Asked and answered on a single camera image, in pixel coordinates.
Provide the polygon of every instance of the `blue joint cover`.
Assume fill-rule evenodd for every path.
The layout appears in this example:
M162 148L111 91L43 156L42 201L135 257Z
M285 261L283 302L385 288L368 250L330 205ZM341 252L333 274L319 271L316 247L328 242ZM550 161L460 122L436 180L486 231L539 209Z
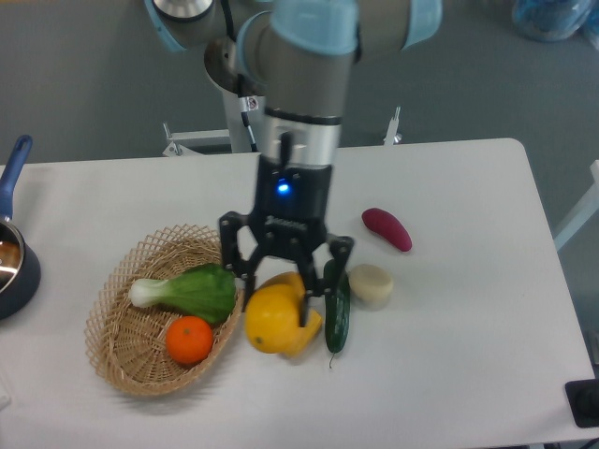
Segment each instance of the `blue joint cover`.
M356 0L277 0L272 29L287 42L328 56L351 53L358 46Z
M160 15L153 7L152 0L144 0L146 9L148 10L148 14L150 15L150 20L152 21L153 27L160 36L160 40L165 44L168 51L177 52L177 51L185 51L185 47L183 47L177 40L172 36L172 34L168 31L168 28L163 24Z
M403 47L409 47L434 35L439 29L442 17L442 0L412 0L410 28Z

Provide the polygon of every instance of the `leafy green vegetable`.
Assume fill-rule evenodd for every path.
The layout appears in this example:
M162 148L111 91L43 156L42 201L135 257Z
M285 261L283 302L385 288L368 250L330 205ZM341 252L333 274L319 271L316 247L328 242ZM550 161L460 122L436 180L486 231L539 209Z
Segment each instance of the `leafy green vegetable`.
M137 307L173 306L208 323L221 323L235 307L235 276L217 264L188 269L166 281L139 279L129 290Z

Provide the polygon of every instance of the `cucumber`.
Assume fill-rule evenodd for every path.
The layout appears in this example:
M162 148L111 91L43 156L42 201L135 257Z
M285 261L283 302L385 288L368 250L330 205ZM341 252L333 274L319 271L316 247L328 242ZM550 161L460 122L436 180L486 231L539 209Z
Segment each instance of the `cucumber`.
M325 265L324 277L330 279L335 268L335 261L329 260ZM325 340L327 347L334 355L345 346L349 331L349 281L347 273L339 280L339 287L325 295Z

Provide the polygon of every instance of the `purple sweet potato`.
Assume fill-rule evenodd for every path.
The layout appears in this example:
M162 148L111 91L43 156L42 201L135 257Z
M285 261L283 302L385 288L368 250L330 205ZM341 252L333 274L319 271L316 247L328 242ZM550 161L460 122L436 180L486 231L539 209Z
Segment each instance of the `purple sweet potato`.
M412 249L412 239L400 221L386 210L372 208L362 213L362 221L374 234L382 237L398 250Z

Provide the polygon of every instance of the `yellow lemon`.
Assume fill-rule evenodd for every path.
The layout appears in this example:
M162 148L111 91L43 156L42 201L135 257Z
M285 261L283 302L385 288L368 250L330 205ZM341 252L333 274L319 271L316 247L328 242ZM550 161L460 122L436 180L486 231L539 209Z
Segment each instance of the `yellow lemon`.
M306 289L303 286L303 280L300 274L296 271L288 271L287 273L277 274L260 285L260 288L270 287L271 285L275 285L277 283L286 283L287 285L293 287L295 295L298 299L303 299L303 297L306 295Z
M321 326L322 316L320 316L320 313L314 309L310 310L306 327L298 329L298 337L293 344L288 346L287 349L283 351L283 354L289 358L293 358L303 353L310 342L314 340L314 337L316 337L316 334L320 330Z
M257 290L245 308L245 335L258 351L275 354L290 348L300 331L297 294L278 283Z

